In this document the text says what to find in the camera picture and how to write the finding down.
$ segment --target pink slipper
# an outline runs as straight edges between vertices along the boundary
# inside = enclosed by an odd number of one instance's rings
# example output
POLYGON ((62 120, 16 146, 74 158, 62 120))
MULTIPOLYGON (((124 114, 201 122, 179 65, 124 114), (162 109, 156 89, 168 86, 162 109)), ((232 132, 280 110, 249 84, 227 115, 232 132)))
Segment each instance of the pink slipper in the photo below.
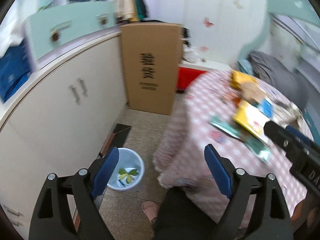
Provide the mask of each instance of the pink slipper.
POLYGON ((154 223, 158 217, 159 205, 154 202, 147 201, 141 204, 141 208, 150 220, 150 222, 154 223))

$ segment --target blue bag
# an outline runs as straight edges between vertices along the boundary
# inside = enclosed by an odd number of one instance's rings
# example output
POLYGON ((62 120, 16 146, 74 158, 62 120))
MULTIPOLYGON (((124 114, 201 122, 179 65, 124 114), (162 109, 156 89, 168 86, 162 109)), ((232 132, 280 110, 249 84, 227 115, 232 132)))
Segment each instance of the blue bag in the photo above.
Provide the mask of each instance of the blue bag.
POLYGON ((9 47, 0 58, 0 97, 7 101, 30 76, 25 41, 15 47, 9 47))

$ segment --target drawer handle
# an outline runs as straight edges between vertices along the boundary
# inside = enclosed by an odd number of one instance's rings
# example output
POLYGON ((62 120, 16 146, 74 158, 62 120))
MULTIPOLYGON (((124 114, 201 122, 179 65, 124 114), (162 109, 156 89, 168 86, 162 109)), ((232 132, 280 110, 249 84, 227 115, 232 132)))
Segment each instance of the drawer handle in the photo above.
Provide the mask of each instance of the drawer handle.
POLYGON ((51 32, 51 41, 56 42, 61 38, 61 30, 69 28, 71 26, 71 21, 67 21, 64 23, 60 23, 53 27, 50 32, 51 32))
POLYGON ((75 102, 79 105, 80 104, 80 97, 78 95, 77 89, 75 86, 71 85, 69 86, 70 90, 72 91, 73 95, 75 96, 76 100, 75 102))
POLYGON ((23 216, 20 212, 14 211, 14 210, 12 210, 11 208, 8 208, 7 206, 4 206, 4 207, 5 207, 5 209, 6 209, 9 213, 11 213, 12 215, 15 215, 15 216, 17 216, 17 217, 23 216))
POLYGON ((106 25, 108 23, 108 18, 107 17, 101 18, 100 23, 101 23, 101 25, 106 25))
POLYGON ((51 33, 51 40, 52 40, 53 42, 56 42, 56 41, 58 41, 58 39, 60 39, 60 32, 58 32, 58 31, 53 31, 53 32, 51 33))
POLYGON ((18 222, 18 221, 13 221, 13 220, 11 220, 11 219, 9 219, 9 221, 10 221, 11 224, 13 224, 13 225, 15 225, 15 226, 17 226, 17 227, 23 226, 23 225, 22 225, 20 222, 18 222))
POLYGON ((109 22, 109 14, 100 14, 97 16, 98 20, 100 21, 101 25, 106 25, 109 22))
POLYGON ((88 95, 88 89, 87 89, 87 86, 86 86, 86 84, 84 82, 84 79, 78 78, 78 82, 80 83, 80 86, 82 87, 83 95, 87 96, 88 95))

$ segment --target black device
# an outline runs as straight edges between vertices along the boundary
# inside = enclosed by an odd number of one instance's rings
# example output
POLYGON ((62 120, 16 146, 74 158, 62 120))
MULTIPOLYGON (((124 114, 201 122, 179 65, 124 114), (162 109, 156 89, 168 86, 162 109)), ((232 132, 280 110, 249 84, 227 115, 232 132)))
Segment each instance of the black device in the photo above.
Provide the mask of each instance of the black device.
MULTIPOLYGON (((307 145, 299 138, 275 124, 266 123, 267 135, 286 152, 291 160, 290 173, 314 195, 320 197, 320 151, 315 144, 307 145)), ((249 175, 244 169, 236 169, 230 160, 222 158, 212 145, 207 151, 222 173, 216 176, 228 178, 231 195, 229 204, 210 239, 233 240, 243 219, 250 195, 256 200, 245 236, 247 240, 292 240, 293 231, 289 211, 279 183, 273 174, 266 177, 249 175)), ((87 173, 70 177, 47 178, 37 200, 30 226, 30 240, 113 240, 90 196, 93 179, 104 159, 95 160, 87 173), (81 218, 77 232, 71 218, 67 195, 73 195, 81 218)), ((318 239, 320 217, 305 234, 305 239, 318 239)))

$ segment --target screw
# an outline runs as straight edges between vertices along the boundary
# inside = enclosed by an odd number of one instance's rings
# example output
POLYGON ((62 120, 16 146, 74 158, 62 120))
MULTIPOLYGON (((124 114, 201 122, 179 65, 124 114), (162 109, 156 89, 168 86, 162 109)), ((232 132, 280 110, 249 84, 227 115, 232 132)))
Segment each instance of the screw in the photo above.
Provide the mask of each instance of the screw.
POLYGON ((286 147, 288 146, 288 144, 289 144, 289 141, 288 141, 288 140, 285 140, 285 141, 283 142, 283 147, 286 148, 286 147))
POLYGON ((272 173, 270 173, 270 174, 268 175, 268 178, 271 179, 271 180, 275 180, 275 179, 276 179, 276 176, 273 175, 272 173))
POLYGON ((54 179, 55 179, 55 177, 56 177, 56 175, 55 175, 55 174, 50 173, 50 174, 48 175, 48 180, 54 180, 54 179))
POLYGON ((244 171, 244 169, 237 169, 237 170, 236 170, 236 173, 237 173, 238 175, 244 175, 244 174, 245 174, 245 171, 244 171))
POLYGON ((88 173, 87 169, 81 169, 79 170, 79 175, 84 176, 88 173))

